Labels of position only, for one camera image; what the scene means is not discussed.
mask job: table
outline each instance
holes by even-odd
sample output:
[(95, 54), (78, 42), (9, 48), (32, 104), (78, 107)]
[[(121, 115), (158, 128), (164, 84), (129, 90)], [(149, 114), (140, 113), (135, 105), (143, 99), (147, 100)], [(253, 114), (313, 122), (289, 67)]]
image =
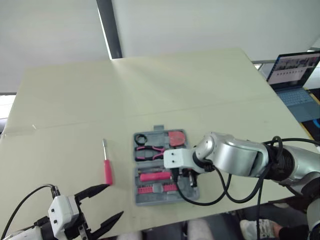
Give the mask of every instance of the table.
[[(37, 186), (59, 186), (73, 195), (104, 181), (106, 138), (114, 185), (81, 205), (94, 230), (124, 211), (105, 236), (114, 236), (253, 206), (224, 198), (212, 206), (187, 202), (135, 206), (133, 134), (154, 125), (185, 129), (190, 145), (208, 131), (256, 142), (273, 136), (308, 136), (267, 82), (238, 48), (156, 57), (81, 62), (27, 70), (0, 140), (0, 230), (18, 202)], [(307, 143), (292, 143), (311, 151)], [(247, 196), (257, 179), (234, 176), (230, 194)], [(214, 172), (198, 178), (200, 202), (217, 198)], [(266, 180), (262, 203), (286, 198), (286, 188)], [(49, 191), (30, 198), (9, 232), (47, 214)]]

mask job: red screwdriver handle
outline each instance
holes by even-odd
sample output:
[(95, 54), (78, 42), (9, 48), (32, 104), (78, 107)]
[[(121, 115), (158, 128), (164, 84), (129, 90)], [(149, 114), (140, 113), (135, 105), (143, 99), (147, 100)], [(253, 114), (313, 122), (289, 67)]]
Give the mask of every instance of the red screwdriver handle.
[(111, 164), (110, 160), (104, 160), (104, 177), (105, 177), (105, 183), (112, 185), (113, 179), (112, 179), (112, 170), (111, 170)]

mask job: tool kit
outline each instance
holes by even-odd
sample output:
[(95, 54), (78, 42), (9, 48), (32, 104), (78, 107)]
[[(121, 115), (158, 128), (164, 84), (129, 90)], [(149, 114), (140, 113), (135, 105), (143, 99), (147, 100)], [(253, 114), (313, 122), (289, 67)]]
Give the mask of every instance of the tool kit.
[[(134, 195), (138, 206), (157, 205), (184, 201), (171, 179), (171, 171), (164, 167), (164, 151), (188, 148), (183, 129), (165, 130), (155, 125), (153, 131), (137, 132), (133, 135)], [(199, 198), (198, 187), (190, 177), (180, 176), (178, 184), (182, 193), (191, 200)]]

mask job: laptop screen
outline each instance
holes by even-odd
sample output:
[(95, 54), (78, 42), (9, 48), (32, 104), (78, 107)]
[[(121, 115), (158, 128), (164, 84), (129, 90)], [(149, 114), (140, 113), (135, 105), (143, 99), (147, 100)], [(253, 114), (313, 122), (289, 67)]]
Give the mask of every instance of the laptop screen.
[(302, 87), (316, 68), (320, 51), (279, 55), (267, 78), (273, 89)]

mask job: laptop keyboard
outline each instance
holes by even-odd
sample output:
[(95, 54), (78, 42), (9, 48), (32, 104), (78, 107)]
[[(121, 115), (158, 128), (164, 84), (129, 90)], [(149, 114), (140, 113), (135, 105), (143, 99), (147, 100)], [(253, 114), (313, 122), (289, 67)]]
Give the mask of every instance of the laptop keyboard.
[(303, 88), (298, 90), (278, 92), (277, 95), (287, 107), (313, 101), (313, 98)]

